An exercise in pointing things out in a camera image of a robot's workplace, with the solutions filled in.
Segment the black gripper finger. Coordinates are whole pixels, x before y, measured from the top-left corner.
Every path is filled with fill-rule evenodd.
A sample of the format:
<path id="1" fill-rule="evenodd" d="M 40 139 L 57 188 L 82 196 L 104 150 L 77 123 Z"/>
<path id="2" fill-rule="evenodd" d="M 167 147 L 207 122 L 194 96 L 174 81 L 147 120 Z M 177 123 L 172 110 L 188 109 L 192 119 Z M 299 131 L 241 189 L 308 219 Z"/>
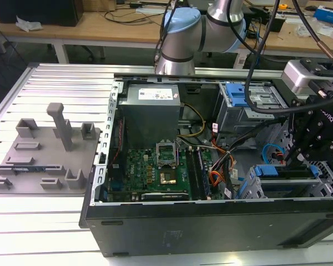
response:
<path id="1" fill-rule="evenodd" d="M 299 166 L 309 157 L 309 149 L 315 139 L 315 133 L 321 129 L 321 125 L 318 126 L 317 122 L 312 124 L 318 103 L 315 97 L 310 97 L 306 101 L 298 98 L 291 100 L 291 107 L 306 109 L 289 116 L 288 132 L 291 135 L 291 146 L 285 157 L 287 166 Z"/>
<path id="2" fill-rule="evenodd" d="M 297 167 L 305 161 L 333 161 L 333 140 L 293 139 L 290 148 L 290 167 Z"/>

